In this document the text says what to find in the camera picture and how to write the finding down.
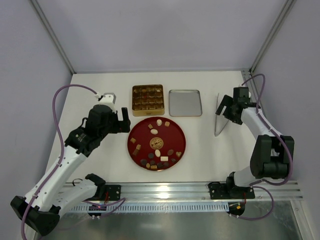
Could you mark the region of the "silver metal tweezers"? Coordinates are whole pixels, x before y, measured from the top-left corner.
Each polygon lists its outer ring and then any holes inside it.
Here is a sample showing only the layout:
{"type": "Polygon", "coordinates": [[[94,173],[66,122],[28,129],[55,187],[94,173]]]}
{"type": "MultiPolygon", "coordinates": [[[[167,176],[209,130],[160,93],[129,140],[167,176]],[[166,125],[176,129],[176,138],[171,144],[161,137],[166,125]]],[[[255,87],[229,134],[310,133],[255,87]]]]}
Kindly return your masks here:
{"type": "Polygon", "coordinates": [[[218,137],[225,127],[228,125],[229,120],[226,119],[223,115],[215,114],[215,123],[214,123],[214,136],[218,137]]]}

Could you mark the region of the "silver tin lid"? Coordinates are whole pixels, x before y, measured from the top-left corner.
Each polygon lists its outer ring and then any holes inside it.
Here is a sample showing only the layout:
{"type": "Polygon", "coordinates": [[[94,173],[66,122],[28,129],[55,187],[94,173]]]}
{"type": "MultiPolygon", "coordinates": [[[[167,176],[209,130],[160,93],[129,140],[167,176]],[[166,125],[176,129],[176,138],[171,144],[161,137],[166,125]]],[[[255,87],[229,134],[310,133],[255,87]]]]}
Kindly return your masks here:
{"type": "Polygon", "coordinates": [[[171,89],[168,93],[168,107],[172,117],[200,117],[203,114],[200,91],[171,89]]]}

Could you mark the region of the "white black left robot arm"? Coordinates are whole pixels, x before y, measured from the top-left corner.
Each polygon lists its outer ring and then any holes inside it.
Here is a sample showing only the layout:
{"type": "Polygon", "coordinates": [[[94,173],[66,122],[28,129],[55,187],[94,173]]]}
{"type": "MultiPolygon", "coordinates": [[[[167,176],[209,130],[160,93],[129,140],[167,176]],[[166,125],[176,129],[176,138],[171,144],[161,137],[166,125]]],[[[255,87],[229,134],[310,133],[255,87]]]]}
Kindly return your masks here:
{"type": "Polygon", "coordinates": [[[88,174],[79,184],[60,194],[72,173],[100,146],[108,134],[129,133],[127,108],[118,113],[104,104],[95,105],[83,118],[81,126],[70,132],[62,142],[60,156],[40,181],[24,196],[16,195],[10,206],[21,220],[21,230],[28,225],[46,236],[58,225],[60,218],[77,204],[106,195],[106,181],[96,174],[88,174]]]}

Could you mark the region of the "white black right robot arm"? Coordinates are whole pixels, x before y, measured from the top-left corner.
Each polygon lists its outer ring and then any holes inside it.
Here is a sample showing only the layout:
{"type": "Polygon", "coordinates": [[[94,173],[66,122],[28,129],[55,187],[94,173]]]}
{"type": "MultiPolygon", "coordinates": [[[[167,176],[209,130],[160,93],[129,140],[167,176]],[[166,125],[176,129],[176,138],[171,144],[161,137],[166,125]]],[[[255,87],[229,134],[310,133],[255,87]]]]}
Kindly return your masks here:
{"type": "Polygon", "coordinates": [[[224,182],[208,185],[212,200],[254,199],[254,185],[270,180],[286,183],[290,179],[295,141],[270,124],[259,105],[252,102],[248,87],[235,87],[232,96],[224,95],[215,114],[234,124],[246,125],[255,145],[248,167],[231,172],[224,182]]]}

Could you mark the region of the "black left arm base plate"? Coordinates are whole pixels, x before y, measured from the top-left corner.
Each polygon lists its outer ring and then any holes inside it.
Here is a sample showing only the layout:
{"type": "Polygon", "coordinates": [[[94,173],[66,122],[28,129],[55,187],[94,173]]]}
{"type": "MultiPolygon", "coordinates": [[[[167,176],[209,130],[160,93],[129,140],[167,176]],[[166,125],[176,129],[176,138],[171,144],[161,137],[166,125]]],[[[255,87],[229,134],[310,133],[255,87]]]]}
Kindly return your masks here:
{"type": "Polygon", "coordinates": [[[105,184],[100,189],[99,199],[101,201],[117,201],[121,198],[121,188],[119,184],[105,184]]]}

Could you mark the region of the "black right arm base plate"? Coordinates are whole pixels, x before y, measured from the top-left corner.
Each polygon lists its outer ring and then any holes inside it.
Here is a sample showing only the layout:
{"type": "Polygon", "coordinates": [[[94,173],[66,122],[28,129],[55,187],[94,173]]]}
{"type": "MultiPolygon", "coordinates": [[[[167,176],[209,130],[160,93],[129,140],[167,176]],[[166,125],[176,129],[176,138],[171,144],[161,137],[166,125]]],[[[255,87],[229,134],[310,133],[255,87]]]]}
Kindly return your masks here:
{"type": "Polygon", "coordinates": [[[224,182],[211,182],[207,186],[211,200],[251,200],[255,198],[255,192],[250,187],[229,186],[224,182]]]}

